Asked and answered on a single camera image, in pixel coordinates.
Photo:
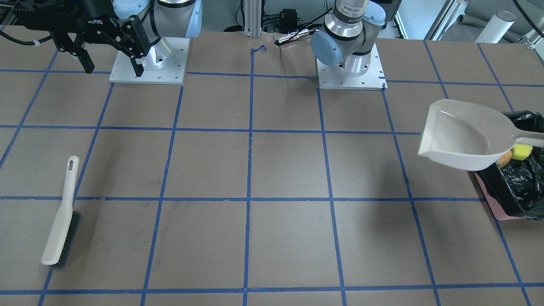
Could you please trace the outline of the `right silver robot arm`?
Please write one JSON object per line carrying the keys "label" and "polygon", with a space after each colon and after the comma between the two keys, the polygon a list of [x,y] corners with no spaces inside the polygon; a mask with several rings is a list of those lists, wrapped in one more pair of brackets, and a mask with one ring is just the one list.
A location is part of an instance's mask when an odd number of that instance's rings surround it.
{"label": "right silver robot arm", "polygon": [[156,70],[170,57],[167,37],[198,37],[202,25],[200,0],[17,0],[12,7],[17,21],[29,30],[46,31],[48,37],[21,41],[38,46],[52,40],[91,74],[95,64],[85,45],[109,45],[130,61],[135,78]]}

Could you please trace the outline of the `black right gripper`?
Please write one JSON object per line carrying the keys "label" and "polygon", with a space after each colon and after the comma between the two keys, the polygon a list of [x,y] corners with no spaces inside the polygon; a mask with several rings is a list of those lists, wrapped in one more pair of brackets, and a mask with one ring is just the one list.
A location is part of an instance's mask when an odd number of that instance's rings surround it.
{"label": "black right gripper", "polygon": [[87,43],[106,44],[129,58],[136,77],[151,43],[138,15],[120,19],[111,0],[17,0],[15,16],[27,29],[47,31],[58,50],[77,58],[85,73],[95,69]]}

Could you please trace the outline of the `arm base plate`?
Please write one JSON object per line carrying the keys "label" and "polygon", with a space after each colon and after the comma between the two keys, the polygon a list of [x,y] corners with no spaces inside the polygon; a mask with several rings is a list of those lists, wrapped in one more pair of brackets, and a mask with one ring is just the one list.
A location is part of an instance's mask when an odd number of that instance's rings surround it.
{"label": "arm base plate", "polygon": [[117,52],[109,81],[135,85],[183,85],[188,60],[189,38],[162,37],[142,60],[144,72],[137,77],[130,58]]}
{"label": "arm base plate", "polygon": [[385,91],[388,88],[376,44],[369,54],[350,55],[340,64],[325,65],[318,59],[315,62],[320,89]]}

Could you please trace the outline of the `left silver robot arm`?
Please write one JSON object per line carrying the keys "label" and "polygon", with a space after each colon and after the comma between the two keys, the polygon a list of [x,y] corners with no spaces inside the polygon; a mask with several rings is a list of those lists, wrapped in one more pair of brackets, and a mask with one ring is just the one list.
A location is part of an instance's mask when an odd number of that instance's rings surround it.
{"label": "left silver robot arm", "polygon": [[315,58],[325,65],[344,64],[350,56],[371,53],[386,25],[386,12],[370,0],[337,0],[324,16],[324,24],[312,35]]}

